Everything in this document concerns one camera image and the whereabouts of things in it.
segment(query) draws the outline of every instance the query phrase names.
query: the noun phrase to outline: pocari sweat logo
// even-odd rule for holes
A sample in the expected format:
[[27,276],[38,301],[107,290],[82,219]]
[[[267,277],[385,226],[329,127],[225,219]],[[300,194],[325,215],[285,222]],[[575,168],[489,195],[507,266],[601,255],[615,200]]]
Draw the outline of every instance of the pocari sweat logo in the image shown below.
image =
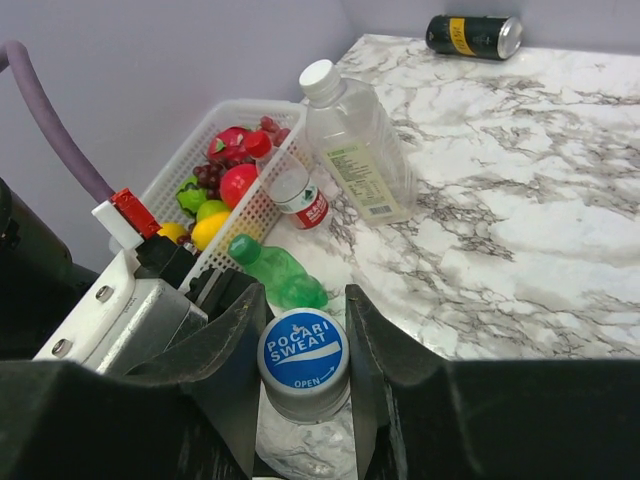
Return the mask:
[[336,327],[313,313],[281,320],[267,335],[264,361],[271,375],[293,388],[313,388],[329,380],[342,359]]

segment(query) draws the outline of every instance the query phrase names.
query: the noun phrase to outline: plastic water bottle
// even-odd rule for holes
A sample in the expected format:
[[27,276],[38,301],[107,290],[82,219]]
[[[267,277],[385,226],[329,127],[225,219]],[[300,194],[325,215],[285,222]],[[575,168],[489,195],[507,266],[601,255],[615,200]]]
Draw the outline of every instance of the plastic water bottle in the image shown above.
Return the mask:
[[247,135],[244,146],[256,160],[262,188],[296,228],[314,228],[327,219],[329,202],[296,157],[274,147],[263,131]]
[[229,244],[229,256],[265,287],[269,303],[284,308],[324,308],[329,297],[322,284],[280,247],[263,247],[241,234]]
[[307,138],[371,226],[408,220],[417,183],[373,87],[342,78],[329,60],[300,75],[309,98]]
[[346,334],[324,312],[291,310],[262,333],[256,451],[285,478],[357,478],[348,364]]

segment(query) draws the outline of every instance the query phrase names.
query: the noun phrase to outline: bottle cap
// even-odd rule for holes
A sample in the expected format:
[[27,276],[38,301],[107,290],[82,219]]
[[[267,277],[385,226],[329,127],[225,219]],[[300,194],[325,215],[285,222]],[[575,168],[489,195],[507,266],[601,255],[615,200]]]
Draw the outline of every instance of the bottle cap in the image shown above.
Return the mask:
[[296,308],[272,320],[258,342],[258,369],[271,405],[297,423],[333,416],[349,398],[349,344],[326,313]]
[[264,157],[273,148],[269,135],[262,130],[251,132],[247,135],[244,139],[243,145],[249,155],[253,158]]
[[261,249],[258,242],[243,233],[231,240],[227,252],[240,265],[248,265],[255,262]]
[[300,75],[300,88],[309,100],[319,100],[334,90],[341,80],[340,72],[331,60],[318,60]]

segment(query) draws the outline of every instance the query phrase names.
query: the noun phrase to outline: gray wall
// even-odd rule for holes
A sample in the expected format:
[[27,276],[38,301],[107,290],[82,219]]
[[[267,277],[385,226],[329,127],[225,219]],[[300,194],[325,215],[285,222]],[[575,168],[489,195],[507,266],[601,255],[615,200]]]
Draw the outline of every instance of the gray wall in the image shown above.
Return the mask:
[[532,46],[640,53],[638,0],[343,0],[362,33],[422,37],[441,13],[518,15]]
[[[300,71],[355,41],[340,0],[0,0],[0,42],[30,51],[80,147],[117,190],[141,193],[226,98],[299,100]],[[108,263],[94,203],[0,75],[0,176],[69,245]]]

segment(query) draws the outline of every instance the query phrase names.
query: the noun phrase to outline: blue bottle cap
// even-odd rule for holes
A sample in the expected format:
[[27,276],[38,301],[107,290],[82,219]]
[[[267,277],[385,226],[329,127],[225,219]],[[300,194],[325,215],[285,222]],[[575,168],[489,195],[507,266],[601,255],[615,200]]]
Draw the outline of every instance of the blue bottle cap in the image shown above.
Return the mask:
[[258,343],[258,368],[267,396],[284,417],[316,423],[349,398],[349,343],[338,322],[312,308],[271,321]]

